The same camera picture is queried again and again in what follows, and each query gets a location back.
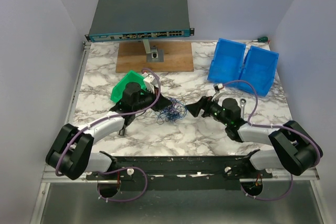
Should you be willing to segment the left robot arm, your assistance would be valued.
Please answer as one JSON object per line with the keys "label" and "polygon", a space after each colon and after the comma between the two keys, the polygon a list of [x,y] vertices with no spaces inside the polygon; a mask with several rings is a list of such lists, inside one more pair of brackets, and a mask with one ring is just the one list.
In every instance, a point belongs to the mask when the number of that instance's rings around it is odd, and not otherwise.
{"label": "left robot arm", "polygon": [[149,109],[162,111],[170,105],[172,102],[158,88],[150,92],[130,82],[105,116],[82,126],[64,125],[46,156],[46,163],[55,169],[57,176],[72,180],[85,172],[98,172],[104,179],[112,179],[117,171],[113,157],[104,152],[92,153],[93,145],[111,133],[125,130],[136,114]]}

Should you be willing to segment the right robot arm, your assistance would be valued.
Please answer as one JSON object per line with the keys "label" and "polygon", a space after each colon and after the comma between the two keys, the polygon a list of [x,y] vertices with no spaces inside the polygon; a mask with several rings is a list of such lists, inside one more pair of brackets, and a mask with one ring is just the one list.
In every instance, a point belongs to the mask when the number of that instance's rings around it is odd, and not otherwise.
{"label": "right robot arm", "polygon": [[233,141],[273,147],[272,150],[253,152],[249,160],[242,163],[241,171],[246,177],[255,177],[263,169],[285,169],[299,176],[319,163],[323,151],[300,124],[296,121],[275,126],[250,124],[242,117],[245,104],[244,99],[237,102],[233,98],[226,98],[219,104],[212,97],[203,96],[186,108],[194,117],[210,116],[224,124],[227,136]]}

